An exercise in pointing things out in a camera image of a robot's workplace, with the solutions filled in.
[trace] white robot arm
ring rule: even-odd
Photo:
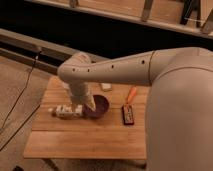
[[[150,85],[146,107],[149,171],[213,170],[213,53],[159,50],[91,63],[75,54],[58,69],[71,99],[94,108],[85,82]]]

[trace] black cable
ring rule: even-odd
[[[3,132],[3,128],[4,128],[4,126],[5,126],[5,123],[7,122],[7,119],[8,119],[9,116],[11,115],[12,111],[13,111],[14,108],[16,107],[16,104],[18,103],[19,99],[21,98],[22,94],[24,93],[24,91],[26,90],[26,88],[27,88],[27,86],[28,86],[31,73],[32,73],[33,69],[35,68],[35,65],[36,65],[36,62],[37,62],[37,60],[38,60],[38,57],[39,57],[40,53],[41,53],[41,52],[39,52],[39,53],[36,55],[35,59],[34,59],[33,65],[32,65],[32,67],[31,67],[31,69],[30,69],[30,71],[29,71],[29,73],[28,73],[27,81],[26,81],[26,83],[25,83],[24,88],[23,88],[22,91],[20,92],[18,98],[16,99],[15,103],[13,104],[12,108],[11,108],[10,111],[8,112],[6,118],[4,119],[4,122],[3,122],[2,126],[1,126],[1,129],[0,129],[0,134]]]
[[[13,133],[13,135],[7,140],[6,143],[0,148],[0,152],[9,144],[9,142],[16,136],[20,129],[27,123],[27,121],[33,116],[33,114],[38,110],[40,104],[33,110],[33,112],[27,117],[27,119],[21,124],[21,126]]]

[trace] table top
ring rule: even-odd
[[[93,94],[104,95],[110,108],[99,119],[52,117],[48,108],[70,104],[58,77],[49,80],[41,106],[33,121],[25,147],[25,158],[72,159],[146,159],[144,111],[149,87],[138,86],[133,99],[133,126],[124,126],[121,107],[130,85],[112,85],[103,92],[98,83],[90,83]]]

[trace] purple bowl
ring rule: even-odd
[[[109,101],[102,95],[94,95],[96,110],[93,111],[86,105],[83,107],[83,113],[92,118],[100,118],[109,109]]]

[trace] floor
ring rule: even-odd
[[[31,67],[0,56],[0,127],[26,84]],[[52,170],[41,159],[24,159],[23,151],[30,133],[33,115],[14,138],[2,146],[39,105],[51,74],[34,69],[28,86],[0,132],[0,170],[12,171],[16,166],[25,171]],[[54,159],[61,171],[143,171],[141,160],[68,160]]]

